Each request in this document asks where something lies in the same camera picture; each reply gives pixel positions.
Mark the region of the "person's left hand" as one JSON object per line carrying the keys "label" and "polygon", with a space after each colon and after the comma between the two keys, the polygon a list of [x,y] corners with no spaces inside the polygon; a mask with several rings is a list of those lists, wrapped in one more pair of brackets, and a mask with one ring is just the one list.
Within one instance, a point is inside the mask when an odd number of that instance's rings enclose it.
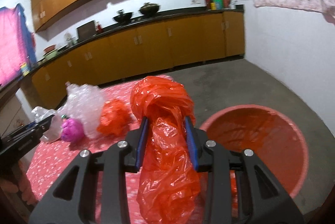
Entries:
{"label": "person's left hand", "polygon": [[13,183],[5,178],[1,177],[1,188],[7,193],[18,193],[22,192],[22,200],[27,203],[27,205],[36,205],[37,199],[32,191],[31,184],[27,178],[24,163],[22,161],[18,162],[21,174],[17,183]]}

